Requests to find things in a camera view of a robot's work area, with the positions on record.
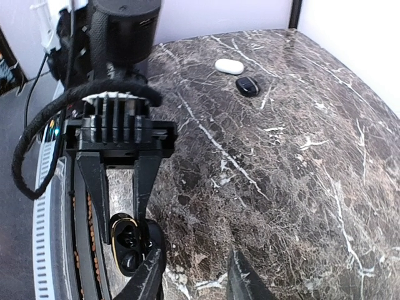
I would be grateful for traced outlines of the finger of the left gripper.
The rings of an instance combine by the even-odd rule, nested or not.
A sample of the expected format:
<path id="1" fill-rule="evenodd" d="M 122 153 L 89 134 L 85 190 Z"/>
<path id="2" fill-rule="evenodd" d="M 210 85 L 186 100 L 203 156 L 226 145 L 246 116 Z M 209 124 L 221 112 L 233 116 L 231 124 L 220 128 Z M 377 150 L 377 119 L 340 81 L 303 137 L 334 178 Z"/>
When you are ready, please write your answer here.
<path id="1" fill-rule="evenodd" d="M 99 153 L 75 157 L 75 232 L 80 262 L 98 257 L 96 242 L 111 243 L 109 189 Z"/>
<path id="2" fill-rule="evenodd" d="M 162 157 L 139 156 L 134 164 L 132 176 L 134 219 L 142 221 L 146 218 L 146 209 L 158 174 Z"/>

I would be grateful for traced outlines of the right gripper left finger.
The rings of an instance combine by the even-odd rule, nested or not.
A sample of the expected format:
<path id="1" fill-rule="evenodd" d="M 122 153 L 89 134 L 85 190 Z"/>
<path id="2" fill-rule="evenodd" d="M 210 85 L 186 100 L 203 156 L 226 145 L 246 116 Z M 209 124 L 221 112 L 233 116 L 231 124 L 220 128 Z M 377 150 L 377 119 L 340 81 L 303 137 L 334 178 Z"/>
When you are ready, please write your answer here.
<path id="1" fill-rule="evenodd" d="M 119 299 L 164 299 L 166 252 L 155 240 L 145 260 L 119 293 Z"/>

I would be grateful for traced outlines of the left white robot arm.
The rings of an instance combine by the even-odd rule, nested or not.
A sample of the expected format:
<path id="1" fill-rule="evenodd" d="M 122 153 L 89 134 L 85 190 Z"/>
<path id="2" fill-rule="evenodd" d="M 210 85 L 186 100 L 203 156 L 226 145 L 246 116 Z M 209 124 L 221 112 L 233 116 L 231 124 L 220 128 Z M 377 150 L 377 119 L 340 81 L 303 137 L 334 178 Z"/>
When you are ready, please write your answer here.
<path id="1" fill-rule="evenodd" d="M 14 180 L 32 200 L 49 193 L 66 163 L 74 224 L 98 234 L 125 275 L 152 254 L 166 259 L 163 232 L 146 215 L 178 137 L 175 122 L 151 116 L 163 102 L 147 77 L 161 5 L 88 1 L 46 22 L 46 61 L 62 92 L 25 123 L 12 159 Z"/>

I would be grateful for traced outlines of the white earbud charging case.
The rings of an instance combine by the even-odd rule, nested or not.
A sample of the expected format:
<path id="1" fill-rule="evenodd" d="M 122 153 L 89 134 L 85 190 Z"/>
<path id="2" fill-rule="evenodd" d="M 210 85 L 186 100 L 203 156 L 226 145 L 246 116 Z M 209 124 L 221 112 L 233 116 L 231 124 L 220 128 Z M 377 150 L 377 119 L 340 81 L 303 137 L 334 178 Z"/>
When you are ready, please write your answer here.
<path id="1" fill-rule="evenodd" d="M 214 67 L 219 72 L 232 75 L 240 75 L 244 71 L 244 64 L 232 59 L 218 59 L 215 62 Z"/>

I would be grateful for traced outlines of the black charging case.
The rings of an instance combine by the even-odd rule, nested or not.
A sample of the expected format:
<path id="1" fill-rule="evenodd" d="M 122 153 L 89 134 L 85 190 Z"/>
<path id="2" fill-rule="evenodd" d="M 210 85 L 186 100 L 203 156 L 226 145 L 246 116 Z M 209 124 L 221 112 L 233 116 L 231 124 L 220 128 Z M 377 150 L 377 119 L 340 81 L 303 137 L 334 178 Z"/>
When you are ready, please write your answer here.
<path id="1" fill-rule="evenodd" d="M 260 92 L 258 82 L 249 76 L 238 78 L 236 80 L 236 87 L 240 94 L 247 98 L 257 96 Z"/>
<path id="2" fill-rule="evenodd" d="M 147 221 L 120 212 L 110 220 L 112 255 L 119 272 L 132 277 L 153 246 Z"/>

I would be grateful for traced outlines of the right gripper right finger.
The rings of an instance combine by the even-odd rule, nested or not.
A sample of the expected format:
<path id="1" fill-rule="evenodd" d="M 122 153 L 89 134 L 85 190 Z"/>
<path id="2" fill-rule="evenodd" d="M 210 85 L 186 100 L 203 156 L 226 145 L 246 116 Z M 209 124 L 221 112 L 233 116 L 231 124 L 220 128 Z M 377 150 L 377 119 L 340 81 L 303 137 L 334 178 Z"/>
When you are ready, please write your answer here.
<path id="1" fill-rule="evenodd" d="M 248 300 L 277 299 L 238 249 L 231 249 L 229 253 L 226 297 Z"/>

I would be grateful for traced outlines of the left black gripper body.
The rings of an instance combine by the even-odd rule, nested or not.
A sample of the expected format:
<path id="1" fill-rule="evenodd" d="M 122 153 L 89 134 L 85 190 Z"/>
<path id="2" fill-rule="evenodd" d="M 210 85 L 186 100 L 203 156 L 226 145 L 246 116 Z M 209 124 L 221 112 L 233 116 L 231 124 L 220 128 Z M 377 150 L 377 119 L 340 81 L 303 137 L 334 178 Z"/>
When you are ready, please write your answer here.
<path id="1" fill-rule="evenodd" d="M 170 158 L 177 138 L 172 121 L 89 116 L 67 122 L 64 152 L 76 160 L 94 159 L 107 169 L 132 169 L 140 158 Z"/>

